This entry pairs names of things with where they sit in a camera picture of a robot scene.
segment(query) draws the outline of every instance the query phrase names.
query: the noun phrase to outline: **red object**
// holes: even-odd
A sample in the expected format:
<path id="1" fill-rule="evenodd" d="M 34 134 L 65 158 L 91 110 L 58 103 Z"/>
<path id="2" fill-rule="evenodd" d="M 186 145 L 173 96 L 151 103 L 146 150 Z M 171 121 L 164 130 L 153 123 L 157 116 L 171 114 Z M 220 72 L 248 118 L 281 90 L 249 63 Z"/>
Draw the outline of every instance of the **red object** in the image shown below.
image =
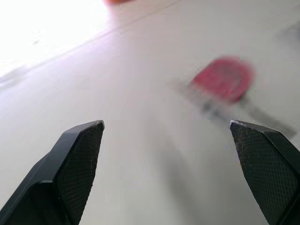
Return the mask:
<path id="1" fill-rule="evenodd" d="M 212 61 L 191 83 L 227 102 L 236 102 L 250 88 L 253 78 L 254 72 L 248 63 L 222 57 Z"/>

